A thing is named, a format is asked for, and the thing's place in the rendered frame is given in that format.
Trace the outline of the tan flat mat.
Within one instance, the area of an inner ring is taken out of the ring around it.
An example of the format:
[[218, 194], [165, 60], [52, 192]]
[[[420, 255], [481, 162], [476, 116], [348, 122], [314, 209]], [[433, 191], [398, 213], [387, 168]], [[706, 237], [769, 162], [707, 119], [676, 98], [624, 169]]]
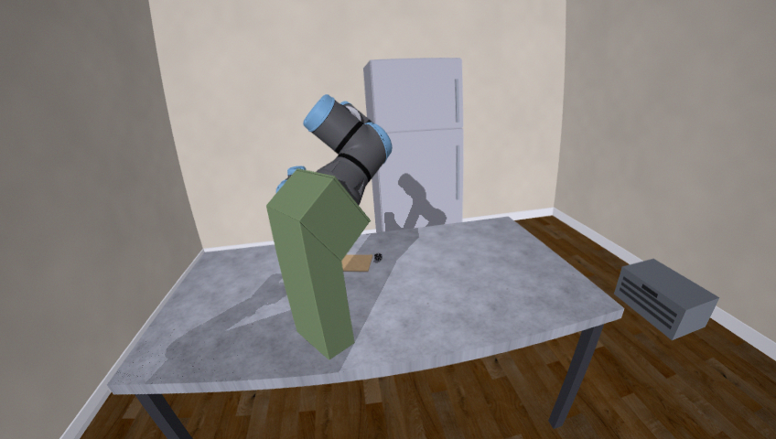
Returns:
[[368, 272], [372, 254], [346, 254], [342, 260], [343, 272]]

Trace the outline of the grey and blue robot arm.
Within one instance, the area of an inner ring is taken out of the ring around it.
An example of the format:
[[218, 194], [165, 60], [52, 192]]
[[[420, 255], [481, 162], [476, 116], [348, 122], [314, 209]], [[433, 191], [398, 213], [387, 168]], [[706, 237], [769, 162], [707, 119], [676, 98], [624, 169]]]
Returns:
[[303, 124], [338, 154], [335, 160], [316, 172], [335, 176], [360, 205], [367, 184], [386, 162], [393, 147], [381, 126], [352, 107], [351, 103], [339, 104], [326, 94], [311, 109]]

